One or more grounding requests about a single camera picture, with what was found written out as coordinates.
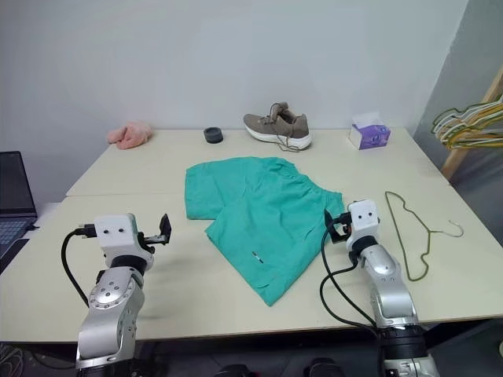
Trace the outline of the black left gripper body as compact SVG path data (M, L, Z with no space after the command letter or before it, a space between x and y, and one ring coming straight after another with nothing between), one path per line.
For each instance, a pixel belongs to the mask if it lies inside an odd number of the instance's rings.
M137 235L138 239L138 244L140 247L148 252L154 252L155 251L155 245L160 244L160 245L166 245L167 244L167 237L164 235L158 235L158 236L145 236L143 232L139 232Z

